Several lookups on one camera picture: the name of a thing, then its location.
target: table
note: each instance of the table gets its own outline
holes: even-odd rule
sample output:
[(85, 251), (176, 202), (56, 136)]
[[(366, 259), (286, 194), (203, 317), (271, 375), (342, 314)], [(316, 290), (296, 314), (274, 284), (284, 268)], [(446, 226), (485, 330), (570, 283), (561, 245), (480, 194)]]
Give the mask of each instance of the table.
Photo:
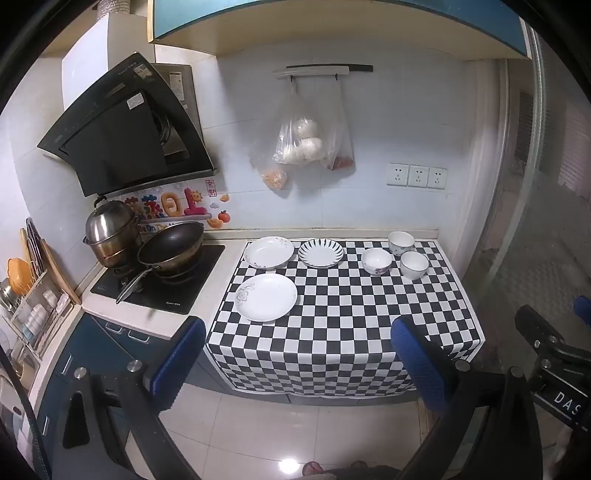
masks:
[(427, 274), (403, 277), (399, 261), (389, 273), (370, 276), (362, 267), (366, 248), (388, 249), (384, 240), (339, 243), (345, 256), (327, 270), (299, 261), (297, 248), (275, 271), (296, 284), (298, 301), (270, 323), (243, 318), (235, 292), (243, 281), (265, 273), (244, 258), (219, 307), (206, 348), (237, 390), (329, 397), (399, 395), (414, 386), (390, 343), (390, 325), (410, 315), (426, 338), (451, 358), (472, 359), (485, 338), (466, 293), (437, 241), (417, 241), (427, 256)]

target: wok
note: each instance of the wok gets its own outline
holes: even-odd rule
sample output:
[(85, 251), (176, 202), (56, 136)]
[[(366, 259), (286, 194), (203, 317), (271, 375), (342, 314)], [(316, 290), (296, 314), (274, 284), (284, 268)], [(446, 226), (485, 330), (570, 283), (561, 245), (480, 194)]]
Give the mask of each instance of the wok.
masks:
[(146, 269), (138, 274), (117, 297), (119, 303), (129, 297), (148, 273), (178, 271), (190, 265), (203, 242), (204, 226), (200, 222), (176, 223), (160, 230), (138, 250), (138, 261)]

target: electrical outlet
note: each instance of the electrical outlet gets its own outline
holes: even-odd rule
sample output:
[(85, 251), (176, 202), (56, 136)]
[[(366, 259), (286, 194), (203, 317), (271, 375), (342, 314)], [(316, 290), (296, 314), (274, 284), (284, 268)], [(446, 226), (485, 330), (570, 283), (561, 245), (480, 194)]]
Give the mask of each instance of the electrical outlet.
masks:
[(428, 189), (440, 189), (445, 188), (447, 181), (447, 169), (431, 167), (429, 169), (429, 180), (427, 181)]
[(408, 165), (389, 163), (386, 167), (387, 185), (406, 185), (408, 181)]
[(408, 186), (421, 187), (427, 186), (427, 178), (429, 177), (429, 169), (419, 165), (410, 165), (408, 172)]

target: cabinet handle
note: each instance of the cabinet handle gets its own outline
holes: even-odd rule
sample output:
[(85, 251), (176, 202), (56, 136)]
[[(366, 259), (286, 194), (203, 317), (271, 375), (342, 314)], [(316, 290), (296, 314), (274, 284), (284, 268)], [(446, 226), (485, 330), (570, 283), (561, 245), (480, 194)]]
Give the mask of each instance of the cabinet handle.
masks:
[(131, 330), (130, 330), (130, 331), (127, 333), (127, 336), (128, 336), (129, 338), (131, 338), (132, 340), (135, 340), (136, 342), (139, 342), (139, 343), (148, 343), (148, 342), (150, 341), (150, 336), (149, 336), (149, 335), (148, 335), (148, 337), (146, 338), (146, 340), (142, 340), (141, 338), (134, 337), (134, 336), (131, 334)]
[(70, 358), (68, 358), (68, 361), (66, 362), (66, 366), (64, 367), (64, 370), (61, 371), (61, 374), (62, 375), (65, 375), (66, 374), (66, 372), (70, 368), (70, 365), (71, 364), (72, 364), (72, 354), (70, 354)]
[(109, 322), (105, 323), (105, 328), (108, 331), (116, 333), (117, 335), (121, 335), (123, 333), (123, 327), (121, 325), (119, 325), (119, 330), (115, 330), (115, 329), (109, 327), (109, 325), (111, 325), (111, 323), (109, 323)]
[(43, 424), (43, 431), (41, 432), (41, 435), (43, 435), (43, 436), (47, 435), (48, 429), (49, 429), (49, 417), (47, 415), (45, 415), (45, 423)]

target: pan handle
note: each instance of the pan handle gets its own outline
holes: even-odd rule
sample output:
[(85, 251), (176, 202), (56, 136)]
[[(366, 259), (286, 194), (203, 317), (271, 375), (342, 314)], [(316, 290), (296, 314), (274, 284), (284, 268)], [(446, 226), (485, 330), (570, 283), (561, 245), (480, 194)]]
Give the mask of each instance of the pan handle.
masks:
[(144, 275), (150, 273), (152, 268), (147, 268), (142, 273), (137, 275), (131, 282), (127, 284), (127, 286), (123, 289), (123, 291), (117, 297), (115, 303), (119, 303), (120, 301), (124, 301), (127, 297), (129, 297), (135, 290), (136, 286), (138, 285), (139, 281), (144, 278)]

